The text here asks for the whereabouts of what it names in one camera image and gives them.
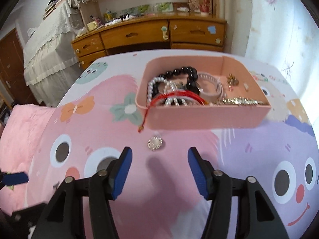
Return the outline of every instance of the beige cartoon character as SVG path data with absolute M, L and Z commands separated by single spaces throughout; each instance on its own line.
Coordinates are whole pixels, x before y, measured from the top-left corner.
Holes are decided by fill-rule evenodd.
M 287 108 L 291 115 L 294 115 L 300 122 L 309 123 L 308 116 L 299 99 L 293 99 L 287 102 Z
M 284 122 L 288 118 L 288 108 L 284 95 L 270 82 L 263 74 L 250 72 L 253 78 L 266 95 L 272 109 L 267 114 L 267 119 L 272 121 Z

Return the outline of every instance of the blue sticker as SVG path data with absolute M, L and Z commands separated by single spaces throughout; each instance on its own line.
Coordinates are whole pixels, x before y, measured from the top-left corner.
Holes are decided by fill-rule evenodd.
M 207 27 L 210 34 L 216 34 L 216 27 L 215 26 L 208 26 Z
M 92 80 L 94 80 L 96 77 L 98 77 L 101 73 L 105 71 L 107 68 L 107 63 L 104 62 L 98 62 L 93 63 L 90 65 L 83 74 L 75 81 L 75 83 L 78 84 L 85 84 Z

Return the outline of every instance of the orange bow print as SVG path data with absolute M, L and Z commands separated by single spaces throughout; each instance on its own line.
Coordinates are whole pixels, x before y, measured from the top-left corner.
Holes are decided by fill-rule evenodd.
M 67 121 L 74 113 L 86 114 L 93 109 L 94 105 L 94 96 L 85 98 L 78 105 L 74 105 L 72 102 L 65 104 L 62 108 L 60 120 L 61 122 Z

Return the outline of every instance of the pink box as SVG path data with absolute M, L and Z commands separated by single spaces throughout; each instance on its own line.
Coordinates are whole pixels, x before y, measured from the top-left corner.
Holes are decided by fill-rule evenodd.
M 149 110 L 146 126 L 157 130 L 213 129 L 213 128 L 252 128 L 258 126 L 270 111 L 271 106 L 264 92 L 246 67 L 234 58 L 209 56 L 169 56 L 148 62 L 135 98 L 136 105 L 144 116 L 148 82 L 155 76 L 175 68 L 192 66 L 198 72 L 208 72 L 219 77 L 227 98 L 245 97 L 263 101 L 267 105 L 195 105 L 159 106 Z M 232 73 L 239 85 L 228 90 L 227 76 Z

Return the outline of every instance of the pink fluffy blanket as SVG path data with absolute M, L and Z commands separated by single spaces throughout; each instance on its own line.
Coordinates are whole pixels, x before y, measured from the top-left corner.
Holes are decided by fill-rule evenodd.
M 0 169 L 5 172 L 28 173 L 42 133 L 54 108 L 17 105 L 0 139 Z M 0 207 L 7 214 L 24 207 L 26 184 L 4 187 L 0 191 Z

